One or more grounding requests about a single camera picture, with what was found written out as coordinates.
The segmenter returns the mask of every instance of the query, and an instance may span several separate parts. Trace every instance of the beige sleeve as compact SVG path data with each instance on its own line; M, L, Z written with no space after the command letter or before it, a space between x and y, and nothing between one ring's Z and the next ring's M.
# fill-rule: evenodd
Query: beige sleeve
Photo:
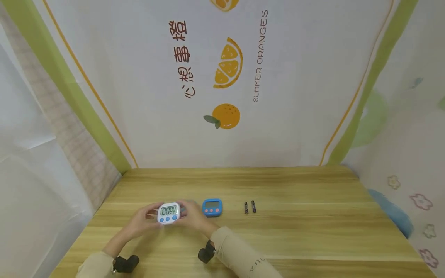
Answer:
M104 252L91 254L79 267L76 278L113 277L113 260Z
M218 259L240 278L283 278L278 271L229 228L222 227L213 233Z

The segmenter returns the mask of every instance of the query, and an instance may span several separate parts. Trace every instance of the person's right hand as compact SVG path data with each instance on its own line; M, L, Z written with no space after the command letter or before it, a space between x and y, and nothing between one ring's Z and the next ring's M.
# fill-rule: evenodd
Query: person's right hand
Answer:
M213 232L219 229L219 226L210 221L203 213L201 207L194 201L176 201L186 210L181 212L181 218L173 222L175 225L185 226L203 233L210 239Z

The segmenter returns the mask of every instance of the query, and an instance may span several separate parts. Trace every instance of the person's left hand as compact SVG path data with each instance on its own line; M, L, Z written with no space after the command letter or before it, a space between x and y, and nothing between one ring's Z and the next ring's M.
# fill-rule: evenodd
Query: person's left hand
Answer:
M159 202L144 206L134 213L130 222L122 229L129 239L134 239L142 236L148 230L159 229L163 227L163 224L158 221L150 221L155 219L158 214L158 208L162 206L164 202Z

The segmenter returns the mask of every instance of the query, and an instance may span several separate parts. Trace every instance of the wooden tabletop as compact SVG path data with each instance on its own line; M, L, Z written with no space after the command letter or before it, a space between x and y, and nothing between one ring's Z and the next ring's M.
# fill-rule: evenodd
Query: wooden tabletop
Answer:
M198 204L220 198L223 213L213 220L263 253L285 278L435 277L352 171L341 166L130 170L52 277L74 277L137 208L180 198ZM216 258L207 265L198 260L205 243L191 230L166 226L129 242L121 256L139 256L132 277L235 277Z

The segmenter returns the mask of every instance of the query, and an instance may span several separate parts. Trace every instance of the orange fruit illustration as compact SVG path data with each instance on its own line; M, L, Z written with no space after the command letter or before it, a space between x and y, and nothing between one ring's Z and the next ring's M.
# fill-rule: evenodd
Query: orange fruit illustration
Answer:
M232 86L241 74L243 67L243 53L239 46L231 38L227 38L228 44L221 53L222 62L215 73L215 85L213 88L224 89Z
M204 116L204 120L215 124L216 129L232 129L239 123L241 114L234 105L225 103L216 106L212 116Z
M210 0L218 9L223 12L228 12L231 9L235 8L236 4L238 4L239 0Z

